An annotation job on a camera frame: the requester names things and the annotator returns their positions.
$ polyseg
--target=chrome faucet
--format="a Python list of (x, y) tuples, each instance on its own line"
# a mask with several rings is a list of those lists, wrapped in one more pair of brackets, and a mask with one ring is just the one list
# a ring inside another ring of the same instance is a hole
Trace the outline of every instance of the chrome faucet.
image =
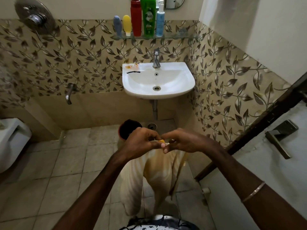
[(160, 51), (159, 51), (159, 49), (157, 48), (157, 49), (155, 49), (154, 50), (154, 61), (153, 61), (153, 68), (154, 69), (158, 69), (158, 68), (161, 68), (161, 65), (160, 65), (160, 62), (159, 62), (159, 54), (160, 54)]
[(71, 100), (70, 100), (70, 95), (73, 91), (77, 90), (77, 85), (75, 83), (68, 83), (67, 88), (68, 88), (68, 91), (67, 91), (67, 94), (65, 96), (65, 99), (66, 99), (67, 104), (71, 105), (72, 103), (71, 103)]

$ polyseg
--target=door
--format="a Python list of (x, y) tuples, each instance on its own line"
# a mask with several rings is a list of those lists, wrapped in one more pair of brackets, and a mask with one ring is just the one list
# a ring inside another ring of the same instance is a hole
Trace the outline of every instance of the door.
[[(292, 120), (298, 131), (281, 141), (292, 156), (285, 159), (265, 138), (285, 120)], [(234, 157), (265, 181), (272, 189), (307, 219), (307, 107), (298, 103), (272, 123), (265, 131), (248, 142)], [(217, 230), (259, 229), (230, 184), (215, 169), (200, 181), (202, 188), (211, 191), (206, 195)]]

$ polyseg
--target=person's left arm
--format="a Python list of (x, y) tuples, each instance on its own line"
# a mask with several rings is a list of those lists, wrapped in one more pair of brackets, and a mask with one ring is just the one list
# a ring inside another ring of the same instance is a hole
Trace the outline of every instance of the person's left arm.
[(112, 186), (125, 164), (152, 149), (165, 146), (160, 142), (150, 142), (149, 138), (161, 140), (156, 131), (140, 127), (134, 130), (124, 145), (111, 156), (97, 178), (62, 216), (53, 230), (93, 229)]

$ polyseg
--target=forearm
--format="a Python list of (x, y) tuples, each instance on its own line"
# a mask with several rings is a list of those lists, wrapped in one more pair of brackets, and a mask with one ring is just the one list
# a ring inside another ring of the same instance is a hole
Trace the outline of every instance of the forearm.
[(101, 173), (62, 216), (53, 230), (93, 229), (126, 159), (116, 152)]
[[(262, 181), (224, 149), (207, 154), (230, 183), (241, 200), (248, 197)], [(264, 187), (245, 207), (261, 230), (307, 229), (307, 221), (269, 186)]]

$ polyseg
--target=red bottle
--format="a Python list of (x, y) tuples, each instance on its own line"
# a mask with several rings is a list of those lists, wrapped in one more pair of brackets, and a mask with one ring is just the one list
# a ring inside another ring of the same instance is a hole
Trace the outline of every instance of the red bottle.
[(142, 34), (142, 8), (139, 0), (131, 0), (131, 23), (133, 35), (140, 37)]

